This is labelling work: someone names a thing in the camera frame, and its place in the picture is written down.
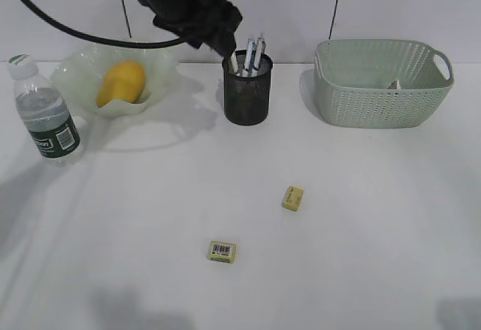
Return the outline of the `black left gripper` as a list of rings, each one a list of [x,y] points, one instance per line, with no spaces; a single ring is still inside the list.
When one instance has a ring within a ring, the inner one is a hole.
[[[228,58],[237,48],[234,34],[242,19],[239,9],[227,2],[198,12],[187,23],[168,23],[155,15],[153,25],[177,35],[195,49],[206,44],[221,57]]]

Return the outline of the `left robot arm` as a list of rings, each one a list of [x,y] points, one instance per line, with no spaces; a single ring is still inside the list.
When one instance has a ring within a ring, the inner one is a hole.
[[[138,0],[153,12],[153,25],[177,37],[154,46],[188,44],[198,49],[206,44],[221,57],[236,50],[234,37],[243,19],[229,0]]]

